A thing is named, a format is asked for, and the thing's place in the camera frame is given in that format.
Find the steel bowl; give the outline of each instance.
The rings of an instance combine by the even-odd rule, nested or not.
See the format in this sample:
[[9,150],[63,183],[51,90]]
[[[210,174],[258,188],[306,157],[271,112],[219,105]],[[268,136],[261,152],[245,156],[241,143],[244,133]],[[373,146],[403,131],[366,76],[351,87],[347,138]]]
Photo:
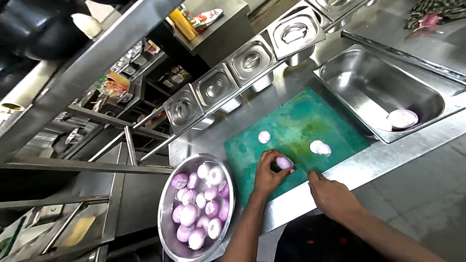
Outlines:
[[[192,250],[188,247],[187,243],[182,243],[178,241],[178,239],[176,238],[176,231],[178,229],[179,224],[173,221],[171,215],[174,209],[173,204],[175,202],[175,194],[177,190],[174,187],[172,187],[170,183],[175,175],[179,173],[190,174],[192,172],[196,172],[199,165],[206,161],[216,163],[218,166],[222,168],[223,172],[225,173],[225,178],[228,182],[228,185],[230,186],[230,208],[228,210],[228,218],[225,221],[220,237],[218,237],[216,240],[211,240],[208,236],[206,236],[204,246],[199,250]],[[220,159],[210,154],[201,153],[192,155],[185,159],[173,171],[173,173],[171,173],[170,177],[168,178],[165,184],[164,190],[162,191],[162,196],[158,205],[157,218],[158,235],[160,237],[165,252],[171,259],[183,262],[203,261],[215,252],[215,250],[220,246],[223,238],[225,237],[226,230],[230,225],[230,220],[235,205],[235,196],[233,193],[233,188],[234,187],[232,184],[232,179],[226,166],[222,163],[222,161],[220,161]]]

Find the kitchen shelf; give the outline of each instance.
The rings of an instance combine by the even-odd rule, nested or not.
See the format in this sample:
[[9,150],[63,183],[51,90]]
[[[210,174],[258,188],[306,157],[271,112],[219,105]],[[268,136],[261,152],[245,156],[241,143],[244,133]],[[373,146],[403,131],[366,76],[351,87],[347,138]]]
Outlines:
[[0,163],[10,159],[64,111],[181,2],[137,1],[99,39],[65,62],[32,105],[24,112],[13,114],[0,126]]

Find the black pot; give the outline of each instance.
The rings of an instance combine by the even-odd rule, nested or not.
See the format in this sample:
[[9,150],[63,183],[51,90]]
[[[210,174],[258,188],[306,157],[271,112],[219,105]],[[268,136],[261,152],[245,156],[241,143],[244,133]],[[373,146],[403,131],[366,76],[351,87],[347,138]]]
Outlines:
[[70,58],[89,41],[75,13],[90,14],[82,0],[9,0],[0,10],[0,42],[36,60]]

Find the stainless steel counter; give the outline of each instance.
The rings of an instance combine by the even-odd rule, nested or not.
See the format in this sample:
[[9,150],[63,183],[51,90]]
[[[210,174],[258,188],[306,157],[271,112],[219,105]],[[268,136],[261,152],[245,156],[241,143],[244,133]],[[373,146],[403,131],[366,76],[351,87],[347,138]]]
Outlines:
[[[397,8],[407,8],[404,5],[400,5],[399,2],[402,2],[402,0],[379,0],[371,7],[363,7],[358,11],[346,29],[357,28],[363,30],[362,27],[366,26],[364,22],[368,18],[377,17],[379,12],[394,12]],[[397,10],[397,12],[405,13],[407,10]],[[370,30],[383,30],[383,28],[384,23],[381,23],[379,28],[375,29],[372,27]],[[216,120],[212,126],[203,131],[188,131],[172,142],[169,147],[171,166],[176,167],[188,156],[202,152],[215,155],[227,163],[223,148],[225,141],[256,123],[259,119],[307,87],[311,87],[324,97],[326,88],[322,86],[311,72],[317,66],[355,44],[353,41],[341,38],[340,31],[328,34],[327,37],[327,40],[316,45],[311,59],[296,67],[288,67],[286,64],[282,64],[276,68],[274,70],[272,86],[260,93],[246,90],[242,94],[243,104],[235,111],[228,115],[217,112],[215,114]],[[453,94],[464,88],[459,83],[425,69],[398,61],[392,57],[383,56],[382,53],[378,53],[370,48],[369,50],[380,58],[422,79],[432,87],[442,90],[448,96],[452,96],[456,104],[466,105],[466,93],[453,97]],[[332,100],[328,100],[328,103],[334,106]],[[463,110],[389,145],[375,140],[366,150],[334,166],[323,174],[328,179],[338,180],[344,183],[350,190],[353,190],[465,133],[466,110]],[[304,199],[306,201],[298,203],[295,201],[296,199]],[[312,200],[309,187],[307,183],[303,183],[267,203],[261,233],[267,233],[315,208],[316,206]],[[242,207],[238,204],[235,212],[236,219],[239,217],[241,211]],[[232,229],[234,229],[234,225],[235,219],[233,219],[229,229],[230,235]],[[229,239],[230,236],[228,235],[211,259],[223,254]]]

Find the onion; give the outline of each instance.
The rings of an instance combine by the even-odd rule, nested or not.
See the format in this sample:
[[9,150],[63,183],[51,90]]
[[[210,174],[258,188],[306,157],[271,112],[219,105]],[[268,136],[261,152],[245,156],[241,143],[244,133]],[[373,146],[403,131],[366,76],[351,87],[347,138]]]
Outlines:
[[206,178],[211,168],[212,164],[209,164],[209,162],[205,162],[200,165],[198,168],[198,177],[201,179]]
[[196,227],[197,228],[203,228],[205,230],[205,232],[207,233],[207,228],[209,227],[209,222],[210,222],[210,218],[203,215],[198,219]]
[[196,205],[198,205],[199,208],[205,208],[206,207],[206,198],[204,197],[203,193],[199,193],[196,196]]
[[179,222],[181,225],[189,227],[196,221],[197,213],[197,207],[193,204],[189,204],[181,210]]
[[227,198],[228,195],[230,194],[230,186],[228,183],[225,181],[220,183],[219,186],[219,195],[221,198]]
[[220,212],[220,205],[215,199],[209,201],[206,204],[206,215],[209,218],[216,217],[219,214],[219,212]]
[[178,240],[180,240],[181,242],[186,243],[188,242],[191,233],[192,230],[190,228],[180,225],[178,227],[178,230],[176,231],[176,238],[178,238]]
[[176,189],[181,189],[188,183],[187,174],[178,174],[171,180],[171,186]]
[[209,228],[207,229],[207,234],[212,239],[217,239],[222,232],[222,221],[218,218],[214,218],[209,222]]
[[193,204],[194,202],[196,202],[196,192],[190,189],[183,195],[183,198],[181,199],[181,203],[187,206],[189,204]]
[[189,175],[187,187],[189,189],[193,189],[198,185],[198,183],[199,183],[198,175],[196,173],[191,173],[191,175]]
[[207,189],[204,192],[204,197],[206,198],[207,201],[210,201],[210,200],[216,198],[218,194],[219,194],[219,191],[218,191],[217,187],[212,186],[211,188]]
[[186,194],[186,192],[188,192],[188,190],[189,189],[187,187],[183,187],[180,190],[178,190],[178,192],[176,192],[176,200],[182,201],[183,200],[183,195]]
[[219,218],[225,222],[228,218],[228,210],[230,209],[230,202],[226,199],[222,201],[222,207],[220,208]]
[[209,171],[207,175],[207,183],[210,185],[218,185],[224,178],[223,170],[220,166],[216,166]]
[[188,240],[189,248],[191,248],[192,250],[198,250],[204,245],[205,239],[206,233],[202,228],[197,228],[193,230]]
[[277,160],[277,165],[279,168],[281,169],[287,169],[287,168],[292,168],[293,167],[293,162],[291,162],[291,160],[287,157],[285,157],[285,155],[283,155],[283,157],[278,157]]
[[183,210],[185,206],[183,206],[183,204],[179,204],[174,210],[173,210],[173,214],[171,215],[171,217],[173,218],[173,221],[175,221],[175,223],[179,223],[179,217],[181,215],[181,210]]

